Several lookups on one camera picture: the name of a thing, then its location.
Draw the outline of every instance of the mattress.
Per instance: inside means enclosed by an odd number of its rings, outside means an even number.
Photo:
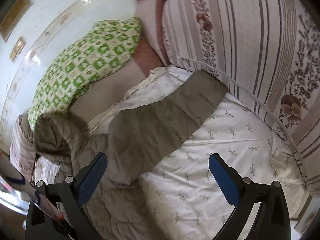
[[[85,129],[92,136],[108,133],[109,123],[119,111],[160,101],[191,74],[174,66],[152,70],[122,101]],[[212,153],[219,153],[242,177],[256,183],[279,180],[289,214],[299,208],[305,189],[292,153],[262,120],[227,93],[215,113],[180,149],[139,178],[149,211],[168,239],[212,239],[231,214],[233,206],[225,200],[208,168]],[[54,172],[43,172],[40,166],[36,167],[38,178],[51,181]],[[43,166],[50,170],[49,163]],[[258,207],[254,206],[239,239],[248,234]]]

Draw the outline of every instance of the quilted blanket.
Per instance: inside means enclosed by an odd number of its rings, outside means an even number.
[[[63,50],[40,80],[28,114],[32,130],[43,113],[64,113],[90,84],[125,65],[138,44],[140,20],[105,20]]]
[[[181,147],[225,93],[214,77],[195,72],[162,101],[121,111],[108,134],[91,138],[62,116],[42,114],[35,126],[36,149],[60,166],[55,183],[75,176],[98,152],[105,152],[107,171],[83,206],[92,224],[104,239],[163,240],[137,178]]]

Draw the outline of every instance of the striped fabric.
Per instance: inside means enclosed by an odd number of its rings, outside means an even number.
[[[170,62],[216,67],[254,95],[219,76],[289,145],[320,196],[320,33],[300,1],[167,0],[162,24]]]
[[[36,149],[33,144],[33,131],[29,127],[27,114],[21,114],[13,128],[10,162],[28,181],[33,182],[35,161]]]

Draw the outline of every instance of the comforter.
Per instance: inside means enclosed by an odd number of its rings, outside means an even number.
[[[55,183],[75,176],[98,152],[105,152],[107,171],[83,206],[94,227],[104,239],[165,239],[137,178],[199,129],[225,93],[214,77],[195,72],[162,101],[121,111],[108,134],[91,138],[62,116],[42,114],[35,126],[36,149],[60,166]]]

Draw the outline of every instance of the brown flower print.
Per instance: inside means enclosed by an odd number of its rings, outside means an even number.
[[[212,23],[209,20],[209,15],[206,12],[198,12],[196,15],[197,23],[199,23],[202,28],[209,32],[212,30]]]
[[[301,103],[294,95],[285,95],[281,99],[281,110],[291,125],[301,123]]]

